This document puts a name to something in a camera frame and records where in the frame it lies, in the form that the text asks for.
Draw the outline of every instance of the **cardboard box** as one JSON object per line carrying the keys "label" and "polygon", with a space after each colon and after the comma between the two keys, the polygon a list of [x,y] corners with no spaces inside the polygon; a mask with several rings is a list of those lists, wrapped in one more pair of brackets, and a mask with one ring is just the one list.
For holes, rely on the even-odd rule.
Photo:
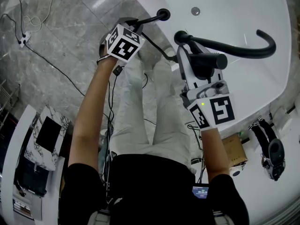
{"label": "cardboard box", "polygon": [[238,134],[234,134],[228,138],[222,140],[228,159],[230,161],[229,166],[233,167],[240,163],[247,162],[248,159],[246,157],[244,148],[242,143],[240,142]]}

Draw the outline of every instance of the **person in black clothing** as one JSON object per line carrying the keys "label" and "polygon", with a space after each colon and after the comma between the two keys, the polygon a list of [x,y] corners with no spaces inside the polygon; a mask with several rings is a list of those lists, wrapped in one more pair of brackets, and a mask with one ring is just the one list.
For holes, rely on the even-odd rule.
{"label": "person in black clothing", "polygon": [[[209,190],[206,199],[194,196],[189,136],[176,108],[166,60],[153,69],[157,92],[153,145],[146,139],[143,122],[141,62],[134,59],[124,68],[125,85],[110,140],[108,201],[98,174],[98,141],[116,62],[113,57],[99,62],[80,107],[61,193],[60,224],[249,224],[217,129],[201,132]],[[109,210],[105,219],[103,213],[97,215],[100,210]]]}
{"label": "person in black clothing", "polygon": [[268,139],[256,122],[248,129],[254,132],[262,148],[262,166],[267,170],[269,177],[277,181],[285,170],[285,150],[272,127],[262,117],[259,117],[258,121]]}

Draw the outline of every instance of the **black t-shirt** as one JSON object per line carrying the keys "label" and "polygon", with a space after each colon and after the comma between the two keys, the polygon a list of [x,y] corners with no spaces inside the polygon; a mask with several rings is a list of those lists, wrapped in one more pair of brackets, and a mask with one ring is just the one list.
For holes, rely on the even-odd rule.
{"label": "black t-shirt", "polygon": [[[232,178],[222,174],[209,184],[206,199],[194,196],[195,176],[173,160],[151,155],[116,156],[111,164],[110,191],[118,199],[111,208],[111,225],[215,224],[228,216],[236,225],[249,224],[247,208]],[[87,224],[92,213],[105,209],[106,189],[98,172],[71,165],[60,199],[60,224]]]}

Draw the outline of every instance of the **white pants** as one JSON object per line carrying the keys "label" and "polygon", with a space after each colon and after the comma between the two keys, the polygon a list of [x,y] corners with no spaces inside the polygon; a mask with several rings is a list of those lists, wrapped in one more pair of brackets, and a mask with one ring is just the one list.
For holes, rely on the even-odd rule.
{"label": "white pants", "polygon": [[114,124],[110,151],[149,154],[191,166],[190,139],[174,98],[171,67],[161,60],[153,68],[157,93],[157,121],[153,145],[149,145],[143,114],[143,65],[133,58],[124,68],[125,84]]}

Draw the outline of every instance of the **blue screen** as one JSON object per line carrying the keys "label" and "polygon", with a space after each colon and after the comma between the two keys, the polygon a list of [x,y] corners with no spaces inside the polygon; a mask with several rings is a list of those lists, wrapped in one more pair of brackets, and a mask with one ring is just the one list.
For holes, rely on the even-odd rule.
{"label": "blue screen", "polygon": [[193,194],[198,198],[207,197],[208,187],[193,187]]}

